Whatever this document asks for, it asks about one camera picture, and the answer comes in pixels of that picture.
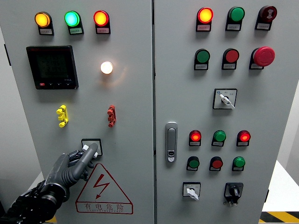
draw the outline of red indicator light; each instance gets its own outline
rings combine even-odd
[[[95,12],[93,15],[93,20],[99,27],[103,27],[109,22],[109,15],[105,11],[100,10]]]
[[[232,49],[225,55],[225,59],[229,63],[234,63],[239,59],[239,52],[235,49]]]
[[[275,51],[267,46],[257,49],[253,54],[254,63],[258,66],[268,66],[275,58]]]
[[[216,160],[212,163],[213,168],[215,169],[219,169],[223,166],[223,162],[220,160]]]
[[[200,131],[194,130],[190,132],[189,137],[192,141],[200,141],[201,133]]]
[[[201,23],[207,24],[213,19],[213,11],[210,8],[201,8],[197,13],[197,18]]]
[[[238,133],[238,139],[242,142],[247,142],[251,138],[251,135],[248,131],[240,131]]]
[[[272,22],[277,16],[277,9],[274,6],[264,6],[258,14],[262,21]]]

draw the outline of lightning bolt symbol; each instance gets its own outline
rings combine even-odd
[[[110,183],[104,183],[104,184],[101,184],[101,185],[98,185],[98,183],[103,179],[104,175],[101,174],[100,177],[98,178],[98,180],[96,181],[95,185],[93,188],[97,188],[97,187],[100,187],[100,186],[104,186],[103,190],[96,196],[95,199],[98,199],[99,197],[101,197],[101,193],[106,189],[106,187],[108,187],[108,185]]]

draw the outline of white wall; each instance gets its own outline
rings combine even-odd
[[[5,209],[25,192],[41,168],[9,66],[0,29],[0,201]]]

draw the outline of yellow indicator light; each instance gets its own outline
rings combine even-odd
[[[113,65],[111,62],[103,62],[101,65],[101,71],[105,74],[110,74],[113,70]]]
[[[49,14],[47,14],[45,12],[37,13],[34,19],[35,19],[37,25],[41,28],[47,27],[51,23]]]
[[[102,27],[107,25],[107,23],[109,22],[109,16],[105,11],[100,10],[93,15],[93,20],[95,24]]]
[[[209,23],[213,19],[213,11],[210,8],[202,8],[198,13],[198,20],[202,23]]]

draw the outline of yellow terminal connector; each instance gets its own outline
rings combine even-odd
[[[65,105],[61,105],[57,110],[56,113],[59,115],[58,120],[61,122],[59,123],[59,127],[64,127],[68,122],[68,115],[67,115],[67,110]]]

